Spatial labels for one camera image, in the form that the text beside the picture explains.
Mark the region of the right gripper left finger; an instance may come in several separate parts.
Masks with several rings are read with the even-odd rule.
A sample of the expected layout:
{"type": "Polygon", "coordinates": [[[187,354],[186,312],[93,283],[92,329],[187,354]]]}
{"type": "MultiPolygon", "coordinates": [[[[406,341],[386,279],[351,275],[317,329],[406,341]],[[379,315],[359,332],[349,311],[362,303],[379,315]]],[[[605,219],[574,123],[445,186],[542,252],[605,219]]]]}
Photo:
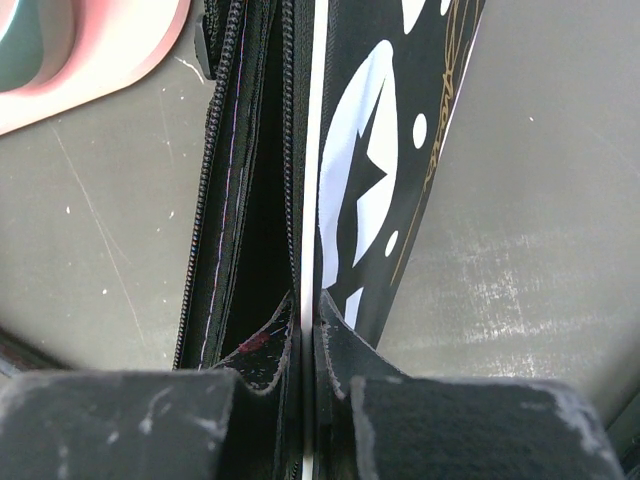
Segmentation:
{"type": "Polygon", "coordinates": [[[5,479],[297,479],[295,307],[215,366],[40,371],[1,391],[5,479]]]}

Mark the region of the black racket bag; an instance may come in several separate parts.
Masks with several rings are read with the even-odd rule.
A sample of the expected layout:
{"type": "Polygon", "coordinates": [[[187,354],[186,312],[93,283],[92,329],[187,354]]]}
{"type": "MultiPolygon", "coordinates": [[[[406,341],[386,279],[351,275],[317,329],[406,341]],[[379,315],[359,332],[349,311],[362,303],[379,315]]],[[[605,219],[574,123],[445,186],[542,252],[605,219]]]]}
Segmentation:
{"type": "Polygon", "coordinates": [[[217,479],[355,476],[377,353],[481,1],[208,1],[215,84],[174,368],[224,389],[217,479]]]}

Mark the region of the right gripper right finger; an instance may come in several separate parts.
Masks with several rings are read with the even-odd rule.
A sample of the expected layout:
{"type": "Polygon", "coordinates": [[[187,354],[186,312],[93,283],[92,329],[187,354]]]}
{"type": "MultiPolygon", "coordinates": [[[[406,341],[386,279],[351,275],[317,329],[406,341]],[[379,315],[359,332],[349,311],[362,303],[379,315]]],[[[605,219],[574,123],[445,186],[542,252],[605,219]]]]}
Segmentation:
{"type": "Polygon", "coordinates": [[[570,387],[509,377],[415,378],[319,297],[318,479],[620,479],[593,406],[570,387]]]}

